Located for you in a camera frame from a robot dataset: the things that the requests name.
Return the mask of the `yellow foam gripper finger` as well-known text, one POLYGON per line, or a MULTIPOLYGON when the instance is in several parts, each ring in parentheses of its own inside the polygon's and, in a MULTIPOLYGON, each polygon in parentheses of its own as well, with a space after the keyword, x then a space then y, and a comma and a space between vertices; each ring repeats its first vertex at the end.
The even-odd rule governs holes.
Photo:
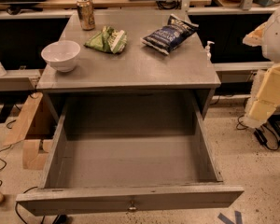
POLYGON ((257 47, 262 44, 262 37, 263 37, 263 31, 265 28, 266 22, 259 25, 255 30, 250 32, 248 35, 246 35, 243 39, 243 43, 245 45, 251 46, 251 47, 257 47))
POLYGON ((244 124, 249 128, 259 128, 280 106, 280 63, 275 63, 267 71, 258 70, 247 101, 244 124))

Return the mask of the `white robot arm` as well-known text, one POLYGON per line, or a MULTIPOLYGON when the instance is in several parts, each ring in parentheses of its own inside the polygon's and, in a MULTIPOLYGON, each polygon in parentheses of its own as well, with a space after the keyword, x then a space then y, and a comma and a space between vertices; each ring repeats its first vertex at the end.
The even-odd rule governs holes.
POLYGON ((243 43, 261 46, 262 56, 273 62, 266 72, 258 71, 245 107, 245 125, 259 128, 280 106, 280 6, 266 22, 246 35, 243 43))

